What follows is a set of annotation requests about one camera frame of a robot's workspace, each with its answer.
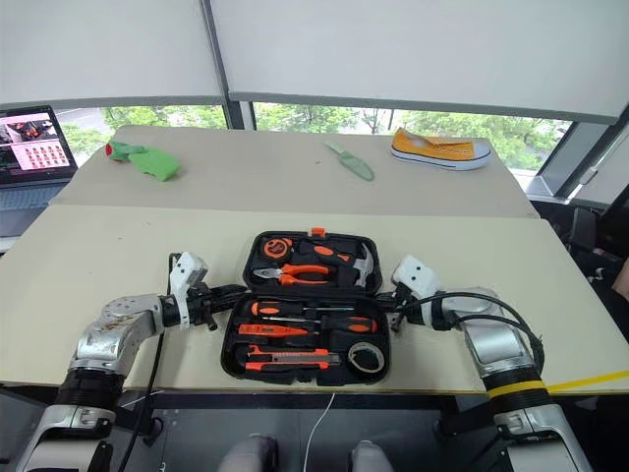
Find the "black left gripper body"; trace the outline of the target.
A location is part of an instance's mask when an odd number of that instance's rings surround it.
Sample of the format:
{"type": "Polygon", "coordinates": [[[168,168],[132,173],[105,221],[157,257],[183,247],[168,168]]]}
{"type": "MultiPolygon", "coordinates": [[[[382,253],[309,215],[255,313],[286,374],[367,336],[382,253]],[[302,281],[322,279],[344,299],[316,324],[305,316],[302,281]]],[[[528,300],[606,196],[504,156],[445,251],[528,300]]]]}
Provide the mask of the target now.
{"type": "Polygon", "coordinates": [[[188,290],[187,306],[191,325],[205,325],[209,330],[218,329],[211,309],[212,299],[211,289],[205,283],[188,290]]]}

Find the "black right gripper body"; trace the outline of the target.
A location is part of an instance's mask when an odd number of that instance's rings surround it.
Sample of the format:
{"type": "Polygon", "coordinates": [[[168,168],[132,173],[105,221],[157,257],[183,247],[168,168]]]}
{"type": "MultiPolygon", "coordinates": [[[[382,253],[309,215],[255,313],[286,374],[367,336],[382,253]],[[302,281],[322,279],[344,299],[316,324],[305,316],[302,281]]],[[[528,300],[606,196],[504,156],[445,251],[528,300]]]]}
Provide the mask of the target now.
{"type": "Polygon", "coordinates": [[[414,293],[404,284],[398,284],[395,291],[397,292],[397,300],[394,302],[395,313],[397,315],[402,313],[404,320],[409,324],[423,325],[423,305],[420,303],[423,296],[414,293]]]}

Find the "bystander bare hand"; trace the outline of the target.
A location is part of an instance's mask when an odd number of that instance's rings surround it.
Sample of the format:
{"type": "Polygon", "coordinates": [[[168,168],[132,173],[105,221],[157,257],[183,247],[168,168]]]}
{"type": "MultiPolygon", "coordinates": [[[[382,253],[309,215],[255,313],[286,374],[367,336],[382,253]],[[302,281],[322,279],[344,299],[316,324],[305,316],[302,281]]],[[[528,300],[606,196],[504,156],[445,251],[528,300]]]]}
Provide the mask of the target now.
{"type": "Polygon", "coordinates": [[[620,272],[616,276],[612,289],[622,296],[626,301],[629,301],[629,259],[627,259],[620,272]]]}

